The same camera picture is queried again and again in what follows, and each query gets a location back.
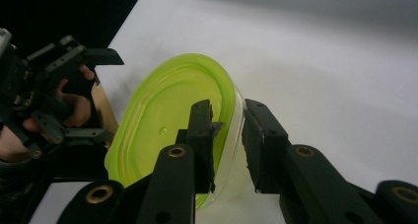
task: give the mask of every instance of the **clear plastic container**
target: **clear plastic container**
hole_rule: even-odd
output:
[[[139,85],[107,152],[111,180],[128,187],[154,170],[160,151],[188,126],[191,106],[209,99],[222,128],[213,144],[216,190],[196,195],[196,207],[219,195],[228,181],[244,123],[244,98],[213,59],[184,54],[161,64]]]

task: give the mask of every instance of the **human hand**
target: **human hand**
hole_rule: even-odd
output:
[[[87,66],[80,67],[81,73],[88,80],[95,78],[95,73],[92,72]],[[62,88],[68,82],[67,79],[63,79],[57,89],[56,96],[73,107],[73,114],[65,118],[62,122],[68,127],[79,127],[90,119],[91,116],[91,103],[85,97],[62,93]],[[41,134],[46,140],[47,135],[42,131],[40,126],[35,122],[33,118],[28,118],[23,123],[24,129],[37,132]],[[30,159],[28,148],[25,147],[20,139],[10,130],[7,126],[4,126],[0,134],[0,160],[5,162],[21,162]]]

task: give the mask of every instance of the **green plastic lid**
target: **green plastic lid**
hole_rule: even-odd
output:
[[[157,67],[134,92],[105,157],[109,178],[128,187],[151,174],[160,151],[175,144],[179,129],[187,128],[191,106],[206,99],[213,121],[223,123],[214,139],[216,174],[236,107],[236,89],[216,61],[184,54]],[[207,195],[196,198],[200,206]]]

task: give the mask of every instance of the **dark floor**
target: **dark floor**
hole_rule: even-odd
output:
[[[22,55],[72,35],[86,47],[109,45],[137,0],[0,0],[0,28]]]

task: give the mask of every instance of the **white table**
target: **white table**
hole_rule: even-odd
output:
[[[269,106],[292,143],[319,149],[349,182],[418,185],[417,19],[418,0],[139,0],[110,45],[125,65],[97,69],[120,121],[155,67],[205,54]],[[241,146],[197,223],[283,223],[278,195],[254,193],[245,166]],[[65,205],[57,199],[38,213]]]

